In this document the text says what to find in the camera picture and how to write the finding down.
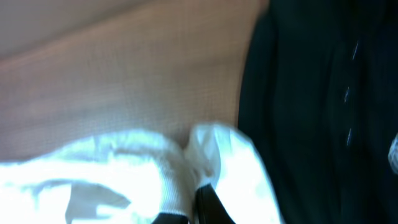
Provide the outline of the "black polo shirt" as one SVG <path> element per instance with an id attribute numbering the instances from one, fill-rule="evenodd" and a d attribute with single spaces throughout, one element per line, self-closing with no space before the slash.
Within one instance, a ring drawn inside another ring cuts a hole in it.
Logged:
<path id="1" fill-rule="evenodd" d="M 287 223 L 396 223 L 397 2 L 271 0 L 244 69 L 238 128 Z"/>

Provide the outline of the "white t-shirt black print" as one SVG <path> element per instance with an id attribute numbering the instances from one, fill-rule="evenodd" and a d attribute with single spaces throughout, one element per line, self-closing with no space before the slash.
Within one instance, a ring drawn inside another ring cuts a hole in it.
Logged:
<path id="1" fill-rule="evenodd" d="M 235 223 L 283 223 L 252 141 L 220 123 L 196 125 L 186 147 L 132 129 L 1 164 L 2 223 L 152 223 L 160 213 L 199 223 L 196 191 L 210 184 Z"/>

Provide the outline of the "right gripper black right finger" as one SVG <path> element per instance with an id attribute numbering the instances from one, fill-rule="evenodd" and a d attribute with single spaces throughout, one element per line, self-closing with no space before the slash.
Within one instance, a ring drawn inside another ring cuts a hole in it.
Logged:
<path id="1" fill-rule="evenodd" d="M 195 205 L 199 224 L 235 224 L 210 184 L 196 191 Z"/>

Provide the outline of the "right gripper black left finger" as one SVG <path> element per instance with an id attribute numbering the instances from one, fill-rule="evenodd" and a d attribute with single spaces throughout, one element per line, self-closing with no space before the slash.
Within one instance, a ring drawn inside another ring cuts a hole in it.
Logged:
<path id="1" fill-rule="evenodd" d="M 189 219 L 184 215 L 160 213 L 151 224 L 189 224 Z"/>

